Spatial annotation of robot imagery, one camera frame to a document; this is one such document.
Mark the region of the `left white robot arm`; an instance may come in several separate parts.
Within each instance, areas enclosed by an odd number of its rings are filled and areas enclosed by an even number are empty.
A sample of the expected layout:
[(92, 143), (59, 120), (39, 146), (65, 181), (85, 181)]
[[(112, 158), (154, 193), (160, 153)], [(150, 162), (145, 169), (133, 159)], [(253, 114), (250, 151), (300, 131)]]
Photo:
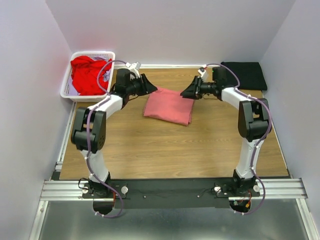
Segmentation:
[(110, 172), (102, 153), (107, 138), (107, 119), (122, 110), (131, 96), (149, 95), (157, 89), (144, 73), (121, 68), (116, 73), (115, 84), (103, 100), (76, 110), (70, 139), (84, 157), (89, 172), (88, 183), (82, 187), (85, 194), (104, 198), (115, 191), (108, 183)]

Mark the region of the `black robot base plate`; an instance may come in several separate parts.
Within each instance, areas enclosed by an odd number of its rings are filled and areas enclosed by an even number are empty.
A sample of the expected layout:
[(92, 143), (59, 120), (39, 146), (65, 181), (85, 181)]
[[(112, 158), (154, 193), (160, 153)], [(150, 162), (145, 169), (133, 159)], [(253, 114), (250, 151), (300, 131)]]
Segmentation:
[(254, 177), (109, 179), (106, 185), (86, 179), (80, 189), (101, 214), (112, 209), (178, 208), (232, 208), (247, 213), (252, 198), (264, 195)]

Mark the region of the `pink t shirt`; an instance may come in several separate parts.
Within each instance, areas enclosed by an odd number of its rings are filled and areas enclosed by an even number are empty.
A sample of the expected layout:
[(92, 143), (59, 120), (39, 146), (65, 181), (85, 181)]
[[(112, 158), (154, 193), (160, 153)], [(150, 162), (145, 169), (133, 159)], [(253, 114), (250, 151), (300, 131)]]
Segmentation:
[(180, 96), (179, 91), (158, 87), (149, 95), (143, 116), (188, 126), (192, 120), (194, 102)]

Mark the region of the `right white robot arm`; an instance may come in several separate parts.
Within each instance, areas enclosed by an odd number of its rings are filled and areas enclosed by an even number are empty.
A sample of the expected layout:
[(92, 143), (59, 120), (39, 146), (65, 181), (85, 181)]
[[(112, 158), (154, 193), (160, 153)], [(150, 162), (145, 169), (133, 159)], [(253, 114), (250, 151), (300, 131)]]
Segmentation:
[(207, 65), (198, 69), (191, 84), (180, 93), (185, 99), (199, 100), (204, 95), (214, 95), (238, 110), (237, 128), (242, 137), (240, 157), (227, 186), (221, 189), (235, 196), (243, 196), (254, 188), (258, 179), (256, 165), (261, 146), (272, 129), (268, 101), (240, 91), (238, 76), (227, 66), (218, 64), (212, 73), (216, 79), (207, 82)]

